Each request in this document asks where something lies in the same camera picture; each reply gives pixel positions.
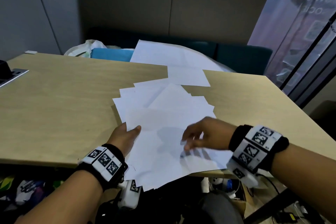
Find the white device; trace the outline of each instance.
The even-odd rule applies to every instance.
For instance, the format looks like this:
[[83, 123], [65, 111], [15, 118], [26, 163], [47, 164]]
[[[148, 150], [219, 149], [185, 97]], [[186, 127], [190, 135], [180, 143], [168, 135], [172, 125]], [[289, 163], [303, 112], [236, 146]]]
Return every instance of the white device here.
[[121, 188], [120, 200], [118, 207], [127, 207], [129, 209], [135, 209], [139, 202], [141, 188], [136, 187], [135, 180], [123, 181], [118, 185]]

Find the white cable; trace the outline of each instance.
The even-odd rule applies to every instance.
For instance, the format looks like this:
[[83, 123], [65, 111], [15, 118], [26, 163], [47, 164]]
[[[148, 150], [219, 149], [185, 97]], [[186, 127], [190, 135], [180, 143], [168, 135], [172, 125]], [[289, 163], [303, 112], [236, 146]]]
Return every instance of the white cable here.
[[298, 213], [298, 211], [297, 211], [297, 206], [296, 206], [296, 203], [294, 203], [294, 209], [295, 209], [295, 211], [296, 211], [296, 214], [297, 214], [297, 216], [305, 223], [305, 224], [308, 224], [307, 222], [305, 222], [302, 218], [301, 218], [301, 216], [300, 216], [300, 214]]

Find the hand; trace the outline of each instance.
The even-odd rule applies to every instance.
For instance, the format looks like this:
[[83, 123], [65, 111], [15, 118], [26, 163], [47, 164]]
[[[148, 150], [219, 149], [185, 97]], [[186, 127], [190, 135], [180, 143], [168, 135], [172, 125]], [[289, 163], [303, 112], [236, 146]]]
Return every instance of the hand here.
[[131, 151], [134, 141], [140, 134], [141, 126], [137, 126], [130, 131], [127, 131], [126, 122], [116, 127], [112, 132], [110, 139], [107, 143], [117, 147], [126, 157], [126, 155]]
[[195, 124], [191, 124], [184, 131], [182, 141], [187, 141], [184, 150], [196, 147], [228, 150], [231, 137], [237, 126], [222, 120], [205, 117]]

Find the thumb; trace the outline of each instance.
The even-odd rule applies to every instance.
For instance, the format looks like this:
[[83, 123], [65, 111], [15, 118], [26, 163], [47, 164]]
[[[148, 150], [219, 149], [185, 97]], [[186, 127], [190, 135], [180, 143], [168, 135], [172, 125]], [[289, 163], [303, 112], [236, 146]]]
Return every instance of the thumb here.
[[202, 148], [205, 147], [205, 141], [203, 139], [190, 139], [187, 140], [186, 145], [184, 146], [184, 150], [192, 150], [194, 148]]
[[131, 140], [135, 140], [136, 137], [140, 134], [141, 132], [141, 126], [136, 126], [135, 128], [133, 128], [132, 130], [127, 132], [127, 136], [129, 139]]

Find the wooden table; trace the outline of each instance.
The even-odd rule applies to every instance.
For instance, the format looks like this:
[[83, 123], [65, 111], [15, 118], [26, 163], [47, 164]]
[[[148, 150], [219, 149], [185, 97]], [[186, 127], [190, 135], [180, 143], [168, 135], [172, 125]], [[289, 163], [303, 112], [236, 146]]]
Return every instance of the wooden table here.
[[[23, 54], [10, 67], [30, 71], [0, 88], [0, 162], [75, 167], [107, 141], [120, 118], [119, 89], [167, 77], [167, 67], [50, 54]], [[336, 159], [336, 142], [259, 75], [205, 71], [211, 87], [184, 86], [205, 96], [215, 115], [235, 125], [262, 124], [290, 142]], [[228, 177], [228, 171], [200, 176]]]

